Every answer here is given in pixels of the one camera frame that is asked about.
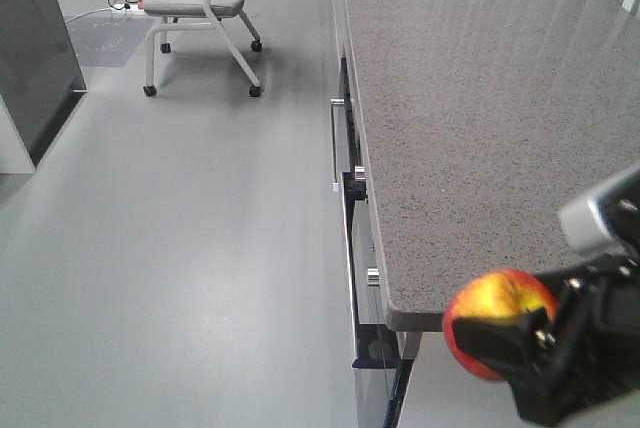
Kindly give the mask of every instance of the drawer handle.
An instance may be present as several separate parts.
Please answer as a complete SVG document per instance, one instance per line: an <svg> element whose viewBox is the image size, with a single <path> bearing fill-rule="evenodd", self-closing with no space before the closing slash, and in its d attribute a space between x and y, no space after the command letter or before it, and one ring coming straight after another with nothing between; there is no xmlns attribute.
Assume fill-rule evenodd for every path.
<svg viewBox="0 0 640 428"><path fill-rule="evenodd" d="M367 285L380 286L380 270L377 268L367 268Z"/></svg>
<svg viewBox="0 0 640 428"><path fill-rule="evenodd" d="M333 192L338 193L340 191L340 184L338 183L338 158L337 158L337 146L336 146L336 120L334 111L336 108L344 108L344 99L334 98L331 100L331 149L333 155Z"/></svg>

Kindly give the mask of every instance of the granite countertop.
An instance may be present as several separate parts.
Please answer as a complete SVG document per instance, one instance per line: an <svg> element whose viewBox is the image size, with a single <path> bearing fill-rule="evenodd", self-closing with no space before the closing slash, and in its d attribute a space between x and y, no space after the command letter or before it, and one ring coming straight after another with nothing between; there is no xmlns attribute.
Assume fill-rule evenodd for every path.
<svg viewBox="0 0 640 428"><path fill-rule="evenodd" d="M385 322L579 261L558 208L640 158L640 23L614 0L345 0Z"/></svg>

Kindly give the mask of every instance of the cabinet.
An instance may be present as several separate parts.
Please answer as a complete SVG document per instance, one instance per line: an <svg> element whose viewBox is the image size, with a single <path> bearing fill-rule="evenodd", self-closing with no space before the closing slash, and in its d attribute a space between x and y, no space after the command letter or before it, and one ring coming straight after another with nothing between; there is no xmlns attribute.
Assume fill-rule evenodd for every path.
<svg viewBox="0 0 640 428"><path fill-rule="evenodd" d="M333 13L339 73L337 97L330 106L333 189L341 200L345 269L350 280L358 423L359 428L386 428L397 422L414 352L407 348L406 334L389 330L383 322L344 0L333 0Z"/></svg>

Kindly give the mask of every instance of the metal handle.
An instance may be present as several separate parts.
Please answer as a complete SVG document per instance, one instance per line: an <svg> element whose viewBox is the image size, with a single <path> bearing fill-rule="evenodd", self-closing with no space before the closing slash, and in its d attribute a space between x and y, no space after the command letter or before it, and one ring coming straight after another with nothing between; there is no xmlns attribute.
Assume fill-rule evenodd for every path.
<svg viewBox="0 0 640 428"><path fill-rule="evenodd" d="M380 286L380 270L377 268L367 268L367 285Z"/></svg>
<svg viewBox="0 0 640 428"><path fill-rule="evenodd" d="M332 142L332 154L333 154L333 192L340 191L340 184L338 183L338 158L337 158L337 146L336 146L336 121L334 115L335 108L344 108L343 98L334 98L331 100L331 142Z"/></svg>
<svg viewBox="0 0 640 428"><path fill-rule="evenodd" d="M365 181L365 170L364 166L356 165L353 167L353 177L358 181Z"/></svg>

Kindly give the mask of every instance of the power strip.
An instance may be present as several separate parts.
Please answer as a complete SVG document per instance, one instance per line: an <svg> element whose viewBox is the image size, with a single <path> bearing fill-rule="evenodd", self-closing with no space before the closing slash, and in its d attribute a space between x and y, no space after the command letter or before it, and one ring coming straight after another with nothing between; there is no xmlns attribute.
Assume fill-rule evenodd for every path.
<svg viewBox="0 0 640 428"><path fill-rule="evenodd" d="M115 8L111 8L111 11L114 13L128 13L130 15L144 15L144 10L138 7L137 3L129 3L130 8L128 10L123 10L124 3L115 3Z"/></svg>

